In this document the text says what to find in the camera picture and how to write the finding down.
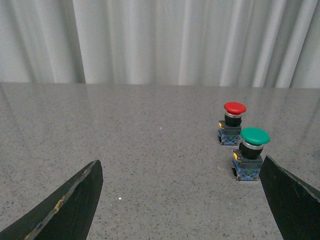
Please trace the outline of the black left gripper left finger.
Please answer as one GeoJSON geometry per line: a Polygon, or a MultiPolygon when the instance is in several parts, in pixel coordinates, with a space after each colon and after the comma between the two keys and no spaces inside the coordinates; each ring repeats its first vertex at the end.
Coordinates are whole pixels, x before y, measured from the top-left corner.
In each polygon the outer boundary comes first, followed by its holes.
{"type": "Polygon", "coordinates": [[[101,162],[95,160],[36,207],[5,228],[2,240],[85,240],[103,186],[101,162]]]}

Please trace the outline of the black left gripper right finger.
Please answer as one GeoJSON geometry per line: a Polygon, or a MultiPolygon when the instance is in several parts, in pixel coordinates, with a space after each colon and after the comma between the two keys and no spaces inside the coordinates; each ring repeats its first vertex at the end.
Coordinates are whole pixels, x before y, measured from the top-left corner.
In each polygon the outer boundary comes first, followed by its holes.
{"type": "Polygon", "coordinates": [[[320,191],[266,156],[259,178],[284,240],[320,238],[320,191]]]}

